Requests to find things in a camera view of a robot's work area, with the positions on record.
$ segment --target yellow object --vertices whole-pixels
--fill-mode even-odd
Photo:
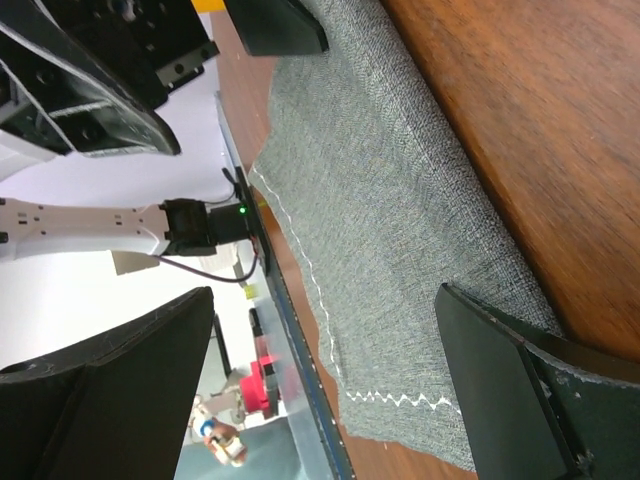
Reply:
[[[244,294],[247,297],[247,300],[253,300],[258,296],[258,289],[255,285],[247,285],[244,287]]]
[[[223,0],[191,0],[198,13],[219,12],[225,10]]]

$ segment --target brown tabletop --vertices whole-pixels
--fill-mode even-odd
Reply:
[[[640,361],[640,2],[382,1],[572,337]]]
[[[221,50],[218,56],[218,71],[223,108],[241,161],[246,168],[250,168],[269,133],[267,97],[275,61],[247,57],[226,13],[214,13],[212,21],[215,41]],[[273,214],[268,207],[263,207],[262,210],[298,320],[318,365],[318,372],[333,413],[339,419],[336,384],[322,368],[318,358],[318,327],[302,285],[300,269]],[[350,437],[342,427],[341,433],[355,472],[360,479],[471,480],[476,478],[474,474],[401,445]]]

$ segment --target wooden table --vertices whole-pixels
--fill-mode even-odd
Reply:
[[[212,22],[215,40],[221,50],[218,71],[223,108],[240,159],[245,168],[250,168],[269,133],[267,97],[275,61],[247,57],[226,13],[213,13]],[[339,418],[337,387],[318,359],[318,327],[302,285],[300,269],[269,208],[264,207],[262,214],[329,403],[335,417]],[[398,444],[350,437],[343,427],[340,430],[359,479],[476,478],[474,474],[452,467],[430,455],[414,452]]]
[[[382,2],[572,337],[640,362],[640,3]]]

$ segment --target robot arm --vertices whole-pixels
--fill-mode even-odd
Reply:
[[[250,238],[246,207],[207,205],[178,199],[141,208],[83,208],[2,198],[0,262],[105,250],[208,256],[218,245]]]

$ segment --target red object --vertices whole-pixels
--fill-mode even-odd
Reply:
[[[270,355],[259,358],[251,364],[251,375],[240,380],[240,390],[247,413],[261,411],[265,417],[271,416],[271,405],[262,378],[264,367],[271,363],[273,360]]]

